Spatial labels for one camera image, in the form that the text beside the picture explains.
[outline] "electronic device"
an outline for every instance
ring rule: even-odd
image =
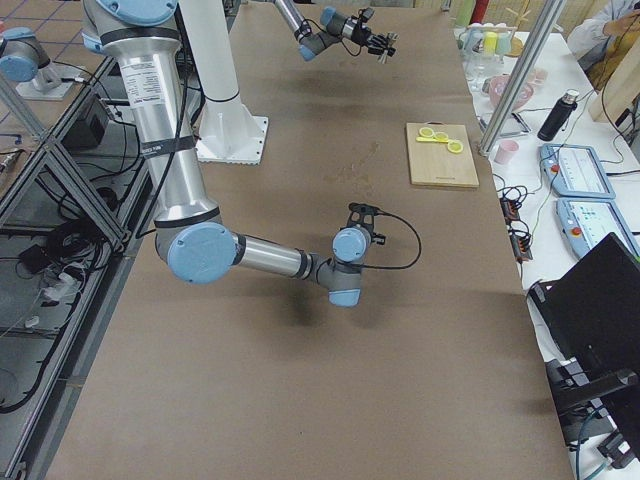
[[[529,297],[562,354],[575,357],[588,377],[587,398],[600,398],[639,456],[640,385],[594,388],[623,371],[640,373],[640,263],[634,256],[621,239],[608,234],[550,288],[534,285]]]
[[[559,198],[556,213],[562,231],[578,258],[584,257],[608,233],[615,233],[635,255],[640,248],[613,200]]]
[[[540,168],[563,197],[615,198],[616,194],[592,147],[547,144],[540,147]]]
[[[489,125],[492,115],[493,112],[489,112],[478,117],[480,129],[483,132],[487,129],[487,125]],[[502,130],[498,136],[500,138],[517,137],[519,135],[526,135],[529,132],[531,132],[531,128],[529,128],[529,125],[524,121],[524,118],[517,113],[512,113],[505,120]]]

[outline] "bottle cap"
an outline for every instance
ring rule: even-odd
[[[562,96],[562,101],[564,103],[575,103],[579,95],[580,92],[577,90],[567,90],[567,93]]]

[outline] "white desk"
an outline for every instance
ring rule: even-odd
[[[518,37],[525,40],[526,33],[518,33]],[[514,67],[516,59],[504,59],[503,73],[509,73]],[[581,97],[592,90],[584,72],[580,69],[567,44],[560,34],[552,34],[549,37],[536,67],[544,68],[549,72],[545,84],[538,88],[534,96],[523,107],[521,116],[531,127],[531,133],[526,136],[514,138],[520,149],[517,155],[506,165],[500,165],[491,161],[493,172],[505,179],[508,186],[525,185],[529,191],[540,187],[541,174],[539,170],[538,149],[545,142],[539,140],[536,133],[549,114],[545,111],[526,111],[542,108],[551,108],[556,100],[570,88],[580,92]],[[487,95],[480,92],[472,92],[476,113],[482,115],[491,112],[493,107]],[[613,147],[613,140],[617,136],[616,131],[608,123],[595,123],[588,112],[588,104],[596,101],[596,94],[590,95],[586,102],[581,101],[577,110],[571,115],[566,131],[560,131],[553,143],[568,143],[577,145],[591,145],[595,148],[599,157],[603,160],[620,161],[620,154]],[[622,153],[624,161],[620,164],[605,163],[605,170],[618,172],[635,170],[638,161],[622,138],[616,140],[616,146]],[[491,152],[492,160],[497,147]],[[616,203],[633,231],[640,230],[640,192],[638,184],[640,176],[630,175],[623,177],[609,177],[616,191]],[[556,280],[562,277],[577,261],[569,244],[563,238],[555,214],[555,194],[547,199],[549,183],[542,180],[542,188],[532,196],[527,197],[522,209],[519,211],[521,218],[533,229],[536,217],[539,213],[539,222],[535,230],[532,245],[533,260],[523,264],[522,286],[526,290],[537,280]],[[501,188],[502,182],[496,179],[496,188]],[[562,358],[555,347],[548,329],[534,307],[529,308],[532,320],[536,326],[538,343],[545,361],[552,358]],[[602,462],[602,456],[595,447],[604,439],[604,436],[590,439],[580,452],[580,472],[585,478]],[[573,462],[575,455],[570,454]],[[640,478],[640,462],[634,460],[624,470],[607,469],[599,476],[601,480],[637,480]]]

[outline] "person's arm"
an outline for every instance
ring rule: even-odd
[[[605,7],[592,18],[586,19],[573,29],[567,38],[569,50],[577,58],[580,58],[596,45],[606,42],[611,35],[615,34],[614,31],[620,30],[615,27],[621,25],[620,21],[623,20],[624,14],[629,12],[631,8],[633,8],[633,1],[630,0],[607,2]]]

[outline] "computer monitor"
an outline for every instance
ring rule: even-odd
[[[621,369],[640,374],[640,264],[614,234],[546,291],[544,303],[560,351],[591,381]],[[640,458],[640,386],[601,400]]]

